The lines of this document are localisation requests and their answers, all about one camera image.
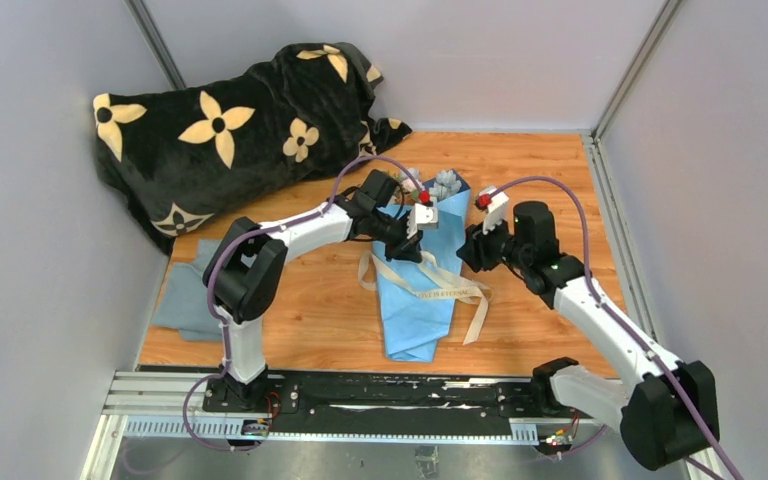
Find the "beige ribbon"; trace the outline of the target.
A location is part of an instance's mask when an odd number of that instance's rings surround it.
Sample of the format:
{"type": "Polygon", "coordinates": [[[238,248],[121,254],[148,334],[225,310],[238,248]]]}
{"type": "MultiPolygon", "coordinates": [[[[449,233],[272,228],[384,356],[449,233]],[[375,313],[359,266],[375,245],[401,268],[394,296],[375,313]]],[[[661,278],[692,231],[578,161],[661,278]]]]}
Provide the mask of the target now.
{"type": "Polygon", "coordinates": [[[377,291],[379,286],[377,281],[365,280],[367,271],[371,266],[374,266],[378,275],[406,290],[416,298],[422,300],[453,299],[476,305],[476,310],[465,334],[463,344],[467,345],[476,342],[480,337],[489,305],[493,298],[492,289],[481,282],[461,277],[459,274],[441,268],[437,263],[436,257],[429,252],[422,252],[421,255],[422,260],[417,267],[435,285],[433,289],[415,289],[389,266],[389,262],[379,259],[371,251],[363,253],[360,257],[357,273],[358,282],[367,290],[377,291]]]}

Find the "pink white fake flower stem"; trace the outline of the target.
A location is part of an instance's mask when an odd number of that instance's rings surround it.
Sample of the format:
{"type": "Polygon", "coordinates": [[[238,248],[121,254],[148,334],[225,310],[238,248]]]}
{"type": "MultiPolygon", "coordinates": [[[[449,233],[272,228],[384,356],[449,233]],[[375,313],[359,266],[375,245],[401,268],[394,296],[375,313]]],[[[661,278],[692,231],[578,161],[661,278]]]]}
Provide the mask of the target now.
{"type": "Polygon", "coordinates": [[[394,173],[394,178],[399,182],[404,195],[414,195],[420,190],[421,175],[418,168],[408,168],[406,171],[398,169],[394,173]]]}

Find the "blue fake flower stem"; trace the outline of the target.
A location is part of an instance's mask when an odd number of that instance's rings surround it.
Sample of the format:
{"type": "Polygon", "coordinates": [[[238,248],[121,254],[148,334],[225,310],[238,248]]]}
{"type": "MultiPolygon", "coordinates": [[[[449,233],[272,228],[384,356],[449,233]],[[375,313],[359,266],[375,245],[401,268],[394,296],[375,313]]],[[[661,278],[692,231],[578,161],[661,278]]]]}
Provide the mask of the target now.
{"type": "Polygon", "coordinates": [[[437,202],[443,201],[458,194],[463,188],[463,181],[459,174],[453,170],[439,171],[428,188],[432,198],[437,202]]]}

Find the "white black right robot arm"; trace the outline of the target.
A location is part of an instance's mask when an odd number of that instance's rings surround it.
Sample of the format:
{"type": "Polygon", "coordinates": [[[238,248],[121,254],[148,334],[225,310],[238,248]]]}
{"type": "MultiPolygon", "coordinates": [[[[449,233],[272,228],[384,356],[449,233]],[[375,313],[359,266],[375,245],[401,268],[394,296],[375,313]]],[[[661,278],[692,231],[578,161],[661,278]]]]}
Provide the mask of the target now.
{"type": "Polygon", "coordinates": [[[564,253],[549,207],[480,195],[481,222],[465,230],[458,257],[474,272],[503,265],[581,331],[618,374],[609,381],[560,357],[532,371],[531,403],[544,417],[575,409],[617,432],[650,470],[683,460],[719,439],[715,378],[701,361],[685,362],[647,336],[610,300],[591,269],[564,253]]]}

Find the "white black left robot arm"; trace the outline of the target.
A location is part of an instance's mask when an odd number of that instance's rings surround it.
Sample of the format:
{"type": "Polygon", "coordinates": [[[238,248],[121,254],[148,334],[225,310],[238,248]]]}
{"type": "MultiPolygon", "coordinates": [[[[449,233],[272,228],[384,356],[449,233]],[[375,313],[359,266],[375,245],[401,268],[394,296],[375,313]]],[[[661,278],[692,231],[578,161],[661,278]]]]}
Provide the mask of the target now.
{"type": "Polygon", "coordinates": [[[263,320],[287,263],[325,246],[360,237],[380,242],[386,260],[419,263],[424,230],[436,227],[434,206],[387,214],[398,183],[380,170],[358,187],[334,192],[311,210],[282,220],[235,220],[203,274],[209,311],[219,323],[222,371],[209,390],[243,413],[265,403],[268,367],[263,320]]]}

